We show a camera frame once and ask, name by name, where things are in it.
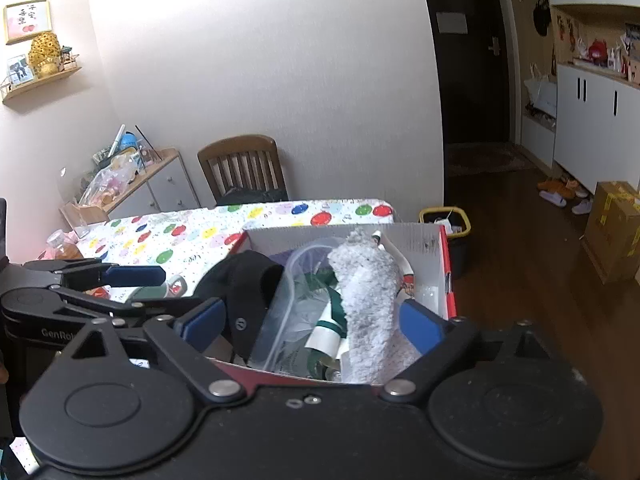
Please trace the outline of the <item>framed calligraphy picture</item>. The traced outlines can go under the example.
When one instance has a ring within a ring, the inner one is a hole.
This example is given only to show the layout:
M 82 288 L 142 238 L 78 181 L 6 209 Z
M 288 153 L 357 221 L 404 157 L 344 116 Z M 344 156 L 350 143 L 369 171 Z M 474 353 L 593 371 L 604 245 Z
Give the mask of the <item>framed calligraphy picture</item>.
M 3 30 L 6 44 L 17 44 L 44 32 L 52 32 L 49 0 L 8 4 L 3 8 Z

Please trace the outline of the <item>plastic drink bottle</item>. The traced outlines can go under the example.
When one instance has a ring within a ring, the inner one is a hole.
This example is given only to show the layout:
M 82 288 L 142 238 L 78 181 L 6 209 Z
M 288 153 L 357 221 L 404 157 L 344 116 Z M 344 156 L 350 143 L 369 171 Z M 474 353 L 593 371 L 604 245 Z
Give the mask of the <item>plastic drink bottle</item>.
M 47 238 L 53 259 L 78 260 L 82 258 L 77 245 L 62 231 L 56 230 Z

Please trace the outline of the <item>brown wooden chair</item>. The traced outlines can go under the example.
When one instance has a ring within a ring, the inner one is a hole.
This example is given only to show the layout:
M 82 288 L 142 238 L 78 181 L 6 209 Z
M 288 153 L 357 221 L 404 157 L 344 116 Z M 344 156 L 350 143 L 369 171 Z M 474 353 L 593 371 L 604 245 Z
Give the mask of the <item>brown wooden chair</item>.
M 286 191 L 277 143 L 270 136 L 242 134 L 216 141 L 198 151 L 198 162 L 215 202 L 232 188 Z

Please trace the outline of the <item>red white cardboard box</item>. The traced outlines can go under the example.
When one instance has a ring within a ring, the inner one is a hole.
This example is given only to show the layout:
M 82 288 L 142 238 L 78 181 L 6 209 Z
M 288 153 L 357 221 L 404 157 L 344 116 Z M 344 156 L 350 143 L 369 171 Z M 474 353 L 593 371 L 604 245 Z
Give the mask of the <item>red white cardboard box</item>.
M 254 231 L 203 278 L 224 302 L 231 361 L 256 372 L 380 386 L 439 344 L 454 316 L 434 224 Z

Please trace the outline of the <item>black bag on chair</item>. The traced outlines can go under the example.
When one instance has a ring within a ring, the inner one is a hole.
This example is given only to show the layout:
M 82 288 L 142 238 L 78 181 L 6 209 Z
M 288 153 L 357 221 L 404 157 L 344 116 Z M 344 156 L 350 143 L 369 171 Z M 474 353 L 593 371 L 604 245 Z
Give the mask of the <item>black bag on chair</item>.
M 261 204 L 286 202 L 288 194 L 282 188 L 275 190 L 252 190 L 251 188 L 232 188 L 225 192 L 221 198 L 216 199 L 216 204 L 220 206 L 234 206 L 244 204 Z

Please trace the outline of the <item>white fluffy cloth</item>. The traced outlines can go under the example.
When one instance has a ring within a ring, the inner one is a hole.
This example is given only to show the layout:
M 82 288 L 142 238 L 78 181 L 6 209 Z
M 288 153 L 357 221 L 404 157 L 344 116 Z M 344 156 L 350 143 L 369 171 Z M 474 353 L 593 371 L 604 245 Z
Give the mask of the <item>white fluffy cloth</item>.
M 342 379 L 380 386 L 420 353 L 400 330 L 398 266 L 388 252 L 378 248 L 373 233 L 354 229 L 329 254 L 329 262 L 347 318 L 348 351 L 341 358 Z

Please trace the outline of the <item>white drawer sideboard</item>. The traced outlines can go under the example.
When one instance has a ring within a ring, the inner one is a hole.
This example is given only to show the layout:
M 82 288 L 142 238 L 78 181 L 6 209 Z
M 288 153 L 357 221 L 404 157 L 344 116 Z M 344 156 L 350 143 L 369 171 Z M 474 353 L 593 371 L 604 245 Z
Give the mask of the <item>white drawer sideboard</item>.
M 126 190 L 103 206 L 65 204 L 60 213 L 69 226 L 77 222 L 95 224 L 107 220 L 159 214 L 201 207 L 186 173 L 180 153 L 175 148 L 160 150 L 162 160 L 134 178 Z

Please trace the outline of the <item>clear plastic zip bag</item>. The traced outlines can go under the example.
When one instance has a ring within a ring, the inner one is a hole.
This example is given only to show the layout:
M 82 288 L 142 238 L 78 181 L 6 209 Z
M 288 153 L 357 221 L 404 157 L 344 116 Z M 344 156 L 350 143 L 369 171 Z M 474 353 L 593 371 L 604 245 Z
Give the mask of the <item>clear plastic zip bag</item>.
M 288 260 L 280 284 L 262 322 L 252 354 L 247 359 L 249 367 L 293 376 L 288 372 L 293 333 L 290 317 L 296 302 L 302 296 L 296 287 L 302 287 L 306 273 L 314 273 L 326 266 L 333 270 L 329 254 L 342 243 L 337 237 L 320 238 L 286 254 Z

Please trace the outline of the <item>white lower cabinets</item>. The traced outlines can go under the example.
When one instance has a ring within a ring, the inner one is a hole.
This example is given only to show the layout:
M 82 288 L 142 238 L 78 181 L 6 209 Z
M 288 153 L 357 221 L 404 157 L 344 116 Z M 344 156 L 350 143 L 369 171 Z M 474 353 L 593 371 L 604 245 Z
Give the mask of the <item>white lower cabinets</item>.
M 599 182 L 639 186 L 639 89 L 570 64 L 556 73 L 553 161 L 593 192 Z

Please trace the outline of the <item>white slippers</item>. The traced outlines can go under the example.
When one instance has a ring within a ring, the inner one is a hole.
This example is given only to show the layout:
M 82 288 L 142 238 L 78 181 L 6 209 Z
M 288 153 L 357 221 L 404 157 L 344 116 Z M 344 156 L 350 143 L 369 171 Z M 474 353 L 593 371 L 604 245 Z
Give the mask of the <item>white slippers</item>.
M 564 208 L 567 205 L 567 201 L 558 192 L 540 191 L 539 196 L 554 206 Z M 582 216 L 583 214 L 590 214 L 592 209 L 592 200 L 582 200 L 579 204 L 572 207 L 572 214 L 576 216 Z

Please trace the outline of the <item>wooden wall shelf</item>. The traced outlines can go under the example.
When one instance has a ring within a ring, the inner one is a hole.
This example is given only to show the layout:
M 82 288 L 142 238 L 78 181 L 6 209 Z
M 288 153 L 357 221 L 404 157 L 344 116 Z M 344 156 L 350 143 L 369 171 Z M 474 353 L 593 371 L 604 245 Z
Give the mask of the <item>wooden wall shelf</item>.
M 81 70 L 80 66 L 76 66 L 70 68 L 69 70 L 62 70 L 62 72 L 45 76 L 40 79 L 34 79 L 29 82 L 24 82 L 24 84 L 18 84 L 14 86 L 13 84 L 5 84 L 1 87 L 1 101 L 3 104 L 9 102 L 9 100 L 15 99 L 17 96 L 21 96 L 24 93 L 35 90 L 39 87 L 45 86 L 46 84 L 53 84 L 59 80 L 66 79 L 70 76 L 75 75 L 77 72 Z

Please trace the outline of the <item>green white garment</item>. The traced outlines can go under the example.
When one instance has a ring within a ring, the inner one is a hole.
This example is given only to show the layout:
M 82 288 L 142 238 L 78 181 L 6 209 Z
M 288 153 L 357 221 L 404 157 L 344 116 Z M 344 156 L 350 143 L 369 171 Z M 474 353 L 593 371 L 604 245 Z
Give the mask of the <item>green white garment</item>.
M 288 372 L 299 378 L 342 381 L 342 354 L 348 351 L 347 318 L 334 271 L 306 273 L 292 322 Z

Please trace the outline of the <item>brown cardboard box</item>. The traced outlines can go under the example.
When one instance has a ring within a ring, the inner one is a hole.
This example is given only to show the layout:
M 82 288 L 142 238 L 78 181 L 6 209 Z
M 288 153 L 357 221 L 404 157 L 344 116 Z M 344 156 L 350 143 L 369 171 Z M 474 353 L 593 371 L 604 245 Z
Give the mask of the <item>brown cardboard box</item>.
M 585 250 L 603 284 L 629 281 L 639 269 L 639 194 L 628 182 L 599 182 Z

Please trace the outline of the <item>black cap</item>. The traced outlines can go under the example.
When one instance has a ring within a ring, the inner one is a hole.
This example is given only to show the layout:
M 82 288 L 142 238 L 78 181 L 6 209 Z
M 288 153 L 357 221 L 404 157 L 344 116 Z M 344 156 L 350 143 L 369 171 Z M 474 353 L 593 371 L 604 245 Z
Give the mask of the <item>black cap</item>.
M 260 252 L 240 252 L 219 261 L 195 286 L 193 296 L 218 298 L 226 307 L 222 336 L 247 360 L 280 284 L 284 266 Z

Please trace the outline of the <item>golden ornament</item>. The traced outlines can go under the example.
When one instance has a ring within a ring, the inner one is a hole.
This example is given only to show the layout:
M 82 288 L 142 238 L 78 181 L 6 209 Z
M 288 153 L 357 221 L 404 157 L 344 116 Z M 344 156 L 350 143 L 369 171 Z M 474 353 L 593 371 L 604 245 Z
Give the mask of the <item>golden ornament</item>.
M 54 32 L 43 32 L 32 40 L 28 64 L 37 78 L 57 74 L 62 66 L 62 48 Z

